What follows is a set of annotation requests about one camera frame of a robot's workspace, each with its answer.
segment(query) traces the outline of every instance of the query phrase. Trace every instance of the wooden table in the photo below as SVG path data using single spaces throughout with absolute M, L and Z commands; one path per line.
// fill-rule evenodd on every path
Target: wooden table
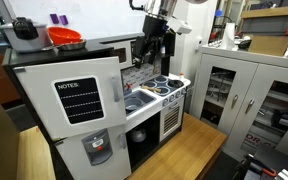
M 139 167 L 129 180 L 202 179 L 226 136 L 184 114 L 183 130 Z M 49 147 L 34 127 L 20 134 L 18 180 L 55 179 Z
M 203 179 L 226 135 L 184 114 L 183 129 L 139 167 L 128 180 Z

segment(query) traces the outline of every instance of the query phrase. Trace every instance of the bottle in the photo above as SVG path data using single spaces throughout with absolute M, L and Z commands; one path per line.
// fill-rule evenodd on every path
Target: bottle
M 180 81 L 184 80 L 184 73 L 180 73 Z

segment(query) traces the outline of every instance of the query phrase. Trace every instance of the oven door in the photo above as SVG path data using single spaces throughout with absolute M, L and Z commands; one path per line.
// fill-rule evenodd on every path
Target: oven door
M 52 139 L 126 124 L 117 57 L 14 68 Z
M 114 47 L 113 56 L 119 57 L 120 69 L 125 69 L 125 68 L 133 66 L 131 41 L 132 40 L 106 44 L 106 45 Z
M 184 96 L 170 103 L 161 111 L 160 142 L 181 125 Z

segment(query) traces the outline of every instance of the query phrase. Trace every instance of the whiteboard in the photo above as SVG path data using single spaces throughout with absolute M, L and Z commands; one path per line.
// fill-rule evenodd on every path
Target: whiteboard
M 140 6 L 147 0 L 134 0 Z M 141 33 L 145 12 L 133 11 L 128 0 L 9 0 L 17 17 L 53 25 L 50 14 L 66 15 L 65 27 L 81 33 L 84 39 Z

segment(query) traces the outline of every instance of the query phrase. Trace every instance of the red bowl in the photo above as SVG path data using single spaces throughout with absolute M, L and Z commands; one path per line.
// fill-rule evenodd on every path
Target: red bowl
M 81 34 L 68 28 L 49 27 L 47 32 L 54 45 L 81 42 Z

